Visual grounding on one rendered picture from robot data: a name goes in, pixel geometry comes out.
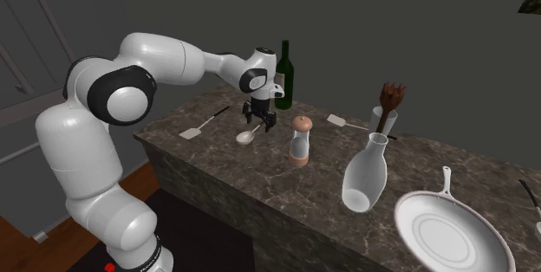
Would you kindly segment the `white glass cup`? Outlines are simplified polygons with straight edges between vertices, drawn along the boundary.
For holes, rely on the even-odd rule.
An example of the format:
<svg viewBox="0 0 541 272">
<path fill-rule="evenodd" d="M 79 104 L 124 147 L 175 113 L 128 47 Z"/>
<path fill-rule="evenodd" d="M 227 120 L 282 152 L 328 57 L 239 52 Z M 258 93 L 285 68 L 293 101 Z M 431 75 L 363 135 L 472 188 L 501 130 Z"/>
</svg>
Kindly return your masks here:
<svg viewBox="0 0 541 272">
<path fill-rule="evenodd" d="M 369 133 L 374 133 L 376 131 L 376 128 L 378 127 L 380 119 L 381 119 L 381 115 L 382 115 L 382 108 L 374 107 L 371 113 L 371 118 L 370 118 L 369 127 L 368 127 Z M 398 113 L 395 110 L 389 113 L 385 122 L 385 126 L 383 127 L 383 130 L 381 132 L 382 134 L 388 136 L 397 117 L 398 117 Z"/>
</svg>

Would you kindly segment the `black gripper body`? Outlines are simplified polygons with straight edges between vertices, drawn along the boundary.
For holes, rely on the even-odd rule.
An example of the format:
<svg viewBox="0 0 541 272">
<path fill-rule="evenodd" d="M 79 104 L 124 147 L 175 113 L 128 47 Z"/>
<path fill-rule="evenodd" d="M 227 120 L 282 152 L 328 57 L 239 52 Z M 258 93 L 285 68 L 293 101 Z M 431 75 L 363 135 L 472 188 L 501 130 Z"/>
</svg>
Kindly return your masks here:
<svg viewBox="0 0 541 272">
<path fill-rule="evenodd" d="M 251 97 L 251 100 L 248 102 L 250 115 L 267 116 L 270 110 L 270 103 L 270 99 L 260 100 Z"/>
</svg>

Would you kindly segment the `brown wooden salad fork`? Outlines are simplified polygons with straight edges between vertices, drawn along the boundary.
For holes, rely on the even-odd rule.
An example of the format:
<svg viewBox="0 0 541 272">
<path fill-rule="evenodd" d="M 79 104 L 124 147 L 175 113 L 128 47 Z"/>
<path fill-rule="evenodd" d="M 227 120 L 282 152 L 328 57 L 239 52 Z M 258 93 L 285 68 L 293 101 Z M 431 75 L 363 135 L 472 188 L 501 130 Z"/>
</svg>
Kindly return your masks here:
<svg viewBox="0 0 541 272">
<path fill-rule="evenodd" d="M 382 133 L 389 114 L 401 104 L 406 90 L 407 87 L 402 84 L 398 87 L 394 83 L 390 84 L 388 81 L 383 84 L 380 95 L 382 112 L 378 127 L 375 130 L 377 133 Z"/>
</svg>

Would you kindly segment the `white frying pan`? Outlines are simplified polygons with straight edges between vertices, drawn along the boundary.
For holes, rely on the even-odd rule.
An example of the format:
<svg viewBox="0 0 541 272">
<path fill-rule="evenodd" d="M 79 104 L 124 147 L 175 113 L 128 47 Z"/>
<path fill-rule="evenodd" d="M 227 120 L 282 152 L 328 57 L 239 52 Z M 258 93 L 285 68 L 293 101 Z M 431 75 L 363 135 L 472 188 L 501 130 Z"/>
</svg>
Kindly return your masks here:
<svg viewBox="0 0 541 272">
<path fill-rule="evenodd" d="M 442 167 L 439 192 L 412 191 L 394 207 L 396 229 L 411 254 L 430 272 L 517 272 L 499 232 L 451 194 L 452 170 Z"/>
</svg>

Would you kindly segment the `white glass carafe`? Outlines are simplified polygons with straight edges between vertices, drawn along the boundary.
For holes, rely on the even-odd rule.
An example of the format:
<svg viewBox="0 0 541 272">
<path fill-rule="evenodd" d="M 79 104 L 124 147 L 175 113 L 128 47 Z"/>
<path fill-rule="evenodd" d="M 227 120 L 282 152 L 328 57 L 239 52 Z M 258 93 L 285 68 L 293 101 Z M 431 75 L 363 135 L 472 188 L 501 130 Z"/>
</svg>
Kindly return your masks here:
<svg viewBox="0 0 541 272">
<path fill-rule="evenodd" d="M 366 147 L 349 162 L 342 182 L 342 201 L 354 212 L 367 212 L 373 208 L 385 189 L 388 177 L 383 153 L 388 138 L 371 133 Z"/>
</svg>

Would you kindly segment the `wooden pepper mill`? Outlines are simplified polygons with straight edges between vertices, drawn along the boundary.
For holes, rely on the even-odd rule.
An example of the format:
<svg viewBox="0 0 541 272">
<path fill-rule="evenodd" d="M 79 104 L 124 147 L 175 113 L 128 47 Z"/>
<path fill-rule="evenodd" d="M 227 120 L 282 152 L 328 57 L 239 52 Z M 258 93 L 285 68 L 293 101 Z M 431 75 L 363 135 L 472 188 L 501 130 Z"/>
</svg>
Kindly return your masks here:
<svg viewBox="0 0 541 272">
<path fill-rule="evenodd" d="M 291 125 L 294 129 L 289 150 L 289 162 L 295 167 L 305 166 L 310 156 L 310 130 L 312 121 L 307 116 L 295 117 Z"/>
</svg>

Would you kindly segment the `black robot stand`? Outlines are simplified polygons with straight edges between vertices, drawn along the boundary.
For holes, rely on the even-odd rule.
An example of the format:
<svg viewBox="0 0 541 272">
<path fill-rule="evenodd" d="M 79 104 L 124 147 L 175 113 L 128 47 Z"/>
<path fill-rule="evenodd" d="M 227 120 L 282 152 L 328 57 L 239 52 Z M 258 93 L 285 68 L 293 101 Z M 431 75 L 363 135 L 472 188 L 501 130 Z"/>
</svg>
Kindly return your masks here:
<svg viewBox="0 0 541 272">
<path fill-rule="evenodd" d="M 173 272 L 256 272 L 250 236 L 158 189 L 146 203 L 155 233 L 173 253 Z"/>
</svg>

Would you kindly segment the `dark green wine bottle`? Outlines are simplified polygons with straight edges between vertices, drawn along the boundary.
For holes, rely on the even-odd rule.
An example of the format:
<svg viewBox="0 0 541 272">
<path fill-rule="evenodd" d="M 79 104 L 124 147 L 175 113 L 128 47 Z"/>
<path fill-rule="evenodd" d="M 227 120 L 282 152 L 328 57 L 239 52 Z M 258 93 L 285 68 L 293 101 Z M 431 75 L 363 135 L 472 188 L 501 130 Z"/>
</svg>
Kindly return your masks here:
<svg viewBox="0 0 541 272">
<path fill-rule="evenodd" d="M 282 40 L 282 54 L 277 63 L 275 83 L 279 84 L 284 90 L 284 95 L 275 99 L 275 107 L 281 110 L 290 109 L 292 106 L 294 67 L 290 61 L 289 40 Z"/>
</svg>

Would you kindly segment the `grey stair railing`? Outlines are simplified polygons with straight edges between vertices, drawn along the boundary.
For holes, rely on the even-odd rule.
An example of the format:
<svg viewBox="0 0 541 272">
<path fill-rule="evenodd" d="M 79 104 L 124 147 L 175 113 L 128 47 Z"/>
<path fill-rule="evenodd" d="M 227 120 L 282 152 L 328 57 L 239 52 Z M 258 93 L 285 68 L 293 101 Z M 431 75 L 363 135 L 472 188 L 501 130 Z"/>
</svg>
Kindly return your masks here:
<svg viewBox="0 0 541 272">
<path fill-rule="evenodd" d="M 8 131 L 62 101 L 73 49 L 46 0 L 0 0 L 0 165 L 38 147 L 16 147 Z"/>
</svg>

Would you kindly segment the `white spoon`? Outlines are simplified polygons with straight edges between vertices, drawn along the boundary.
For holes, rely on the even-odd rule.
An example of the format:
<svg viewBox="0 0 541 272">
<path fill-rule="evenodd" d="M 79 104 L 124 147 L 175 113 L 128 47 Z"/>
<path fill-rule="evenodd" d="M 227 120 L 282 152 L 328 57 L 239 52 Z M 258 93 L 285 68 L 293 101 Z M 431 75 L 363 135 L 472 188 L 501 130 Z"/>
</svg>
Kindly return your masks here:
<svg viewBox="0 0 541 272">
<path fill-rule="evenodd" d="M 236 142 L 241 146 L 246 146 L 250 144 L 254 140 L 255 132 L 257 131 L 259 127 L 261 127 L 261 125 L 257 125 L 252 130 L 239 133 L 236 137 Z"/>
</svg>

